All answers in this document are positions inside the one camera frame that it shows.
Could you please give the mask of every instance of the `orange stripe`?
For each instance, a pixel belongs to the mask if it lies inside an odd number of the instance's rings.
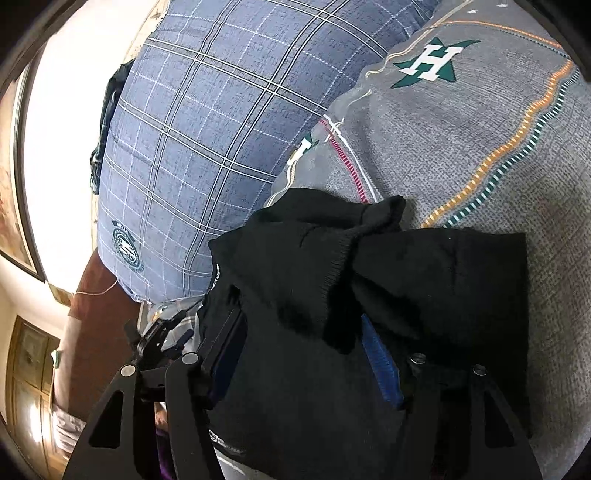
[[[560,43],[552,41],[552,40],[547,40],[546,38],[539,37],[538,35],[531,34],[531,33],[526,32],[524,30],[519,30],[519,28],[506,27],[504,25],[499,25],[496,23],[480,22],[477,20],[453,20],[453,21],[442,23],[442,25],[452,25],[452,24],[475,24],[475,25],[484,25],[485,27],[496,27],[496,28],[500,28],[502,30],[509,30],[512,32],[520,33],[521,35],[525,35],[526,37],[533,38],[534,40],[544,42],[548,45],[552,45],[553,47],[560,48],[563,50],[562,45]]]
[[[480,164],[480,166],[476,169],[476,171],[472,174],[472,178],[470,181],[465,185],[461,192],[459,192],[455,197],[451,198],[447,203],[441,205],[440,207],[436,208],[431,215],[425,218],[421,224],[421,228],[426,228],[431,226],[435,223],[438,218],[448,210],[459,206],[464,200],[466,200],[474,190],[482,183],[482,180],[486,177],[486,173],[490,169],[495,162],[503,157],[505,154],[513,151],[517,148],[519,142],[525,138],[531,128],[531,120],[532,116],[541,108],[545,108],[550,104],[552,98],[554,97],[554,92],[556,91],[558,81],[564,77],[573,66],[573,62],[568,60],[564,66],[554,72],[550,79],[548,80],[548,89],[544,94],[544,97],[540,100],[536,100],[532,102],[532,104],[527,108],[525,111],[523,120],[521,124],[517,128],[517,132],[511,137],[511,139],[505,144],[497,148],[494,152],[491,152],[484,161]]]

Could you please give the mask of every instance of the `screw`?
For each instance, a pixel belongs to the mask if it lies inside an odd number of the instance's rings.
[[[484,377],[486,375],[486,368],[484,368],[482,365],[474,365],[472,371],[479,377]]]
[[[121,375],[124,377],[131,377],[135,373],[135,367],[133,365],[125,365],[121,369]]]
[[[416,365],[422,365],[427,360],[424,353],[413,353],[410,356],[410,361]]]
[[[199,360],[199,356],[196,353],[187,353],[187,355],[183,356],[183,363],[185,365],[193,365],[194,363]]]

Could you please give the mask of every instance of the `circular logo emblem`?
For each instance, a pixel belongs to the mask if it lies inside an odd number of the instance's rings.
[[[127,228],[119,222],[113,222],[115,228],[113,229],[113,244],[115,249],[119,252],[119,256],[130,266],[135,272],[143,270],[143,264],[139,259],[138,250],[135,247],[134,238],[128,232]]]

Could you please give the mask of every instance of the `wooden cabinet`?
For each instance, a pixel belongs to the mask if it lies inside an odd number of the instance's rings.
[[[61,480],[67,462],[56,449],[51,424],[51,352],[58,346],[57,338],[17,317],[8,353],[8,428],[26,460],[47,480]]]

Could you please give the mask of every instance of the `white wall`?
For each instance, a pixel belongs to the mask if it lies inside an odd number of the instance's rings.
[[[8,295],[0,287],[0,414],[6,420],[6,366],[8,360],[8,348],[14,321],[17,318],[14,305]]]
[[[69,292],[92,253],[89,158],[105,87],[155,2],[89,0],[47,43],[35,77],[24,147],[28,210],[47,279]]]

